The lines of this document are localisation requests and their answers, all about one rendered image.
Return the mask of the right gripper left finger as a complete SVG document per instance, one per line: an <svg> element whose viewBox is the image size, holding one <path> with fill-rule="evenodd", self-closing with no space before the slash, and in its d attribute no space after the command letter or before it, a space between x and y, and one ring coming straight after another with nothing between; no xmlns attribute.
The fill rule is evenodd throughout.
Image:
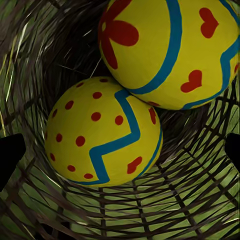
<svg viewBox="0 0 240 240"><path fill-rule="evenodd" d="M25 138L21 133L0 138L0 192L15 172L25 152Z"/></svg>

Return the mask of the easter egg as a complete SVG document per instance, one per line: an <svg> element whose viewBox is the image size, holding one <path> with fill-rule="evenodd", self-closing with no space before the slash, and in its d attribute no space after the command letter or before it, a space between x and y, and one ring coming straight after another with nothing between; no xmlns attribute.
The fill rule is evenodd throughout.
<svg viewBox="0 0 240 240"><path fill-rule="evenodd" d="M154 107L199 108L240 72L229 0L110 0L103 10L97 43L109 75Z"/></svg>
<svg viewBox="0 0 240 240"><path fill-rule="evenodd" d="M84 187L112 187L143 176L157 162L163 130L155 107L113 76L72 85L56 101L44 133L50 165Z"/></svg>

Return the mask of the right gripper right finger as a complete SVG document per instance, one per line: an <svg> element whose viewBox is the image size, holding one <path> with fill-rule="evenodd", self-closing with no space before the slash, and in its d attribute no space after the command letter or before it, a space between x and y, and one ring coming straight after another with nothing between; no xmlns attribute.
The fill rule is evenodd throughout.
<svg viewBox="0 0 240 240"><path fill-rule="evenodd" d="M231 131L226 138L227 140L224 141L225 153L238 172L240 172L240 134L235 134Z"/></svg>

